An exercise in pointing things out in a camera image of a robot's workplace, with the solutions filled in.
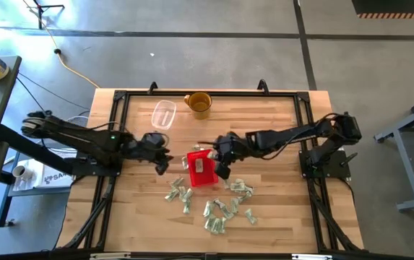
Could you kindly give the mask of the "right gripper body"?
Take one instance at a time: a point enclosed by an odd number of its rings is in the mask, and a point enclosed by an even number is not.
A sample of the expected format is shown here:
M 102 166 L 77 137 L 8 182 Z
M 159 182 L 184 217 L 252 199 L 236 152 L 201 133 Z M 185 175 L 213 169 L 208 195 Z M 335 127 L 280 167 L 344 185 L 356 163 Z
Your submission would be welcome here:
M 232 131 L 226 135 L 220 135 L 212 147 L 215 151 L 212 159 L 224 165 L 230 165 L 237 160 L 246 158 L 246 139 L 240 138 Z

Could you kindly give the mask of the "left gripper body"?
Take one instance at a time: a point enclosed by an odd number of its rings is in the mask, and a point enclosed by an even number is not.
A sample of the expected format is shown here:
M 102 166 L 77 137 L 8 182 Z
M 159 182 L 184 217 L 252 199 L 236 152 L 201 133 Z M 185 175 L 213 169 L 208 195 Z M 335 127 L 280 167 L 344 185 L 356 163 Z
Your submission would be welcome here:
M 131 159 L 144 160 L 151 163 L 168 162 L 165 156 L 169 150 L 166 148 L 168 140 L 160 132 L 150 132 L 137 139 L 135 136 L 131 140 Z

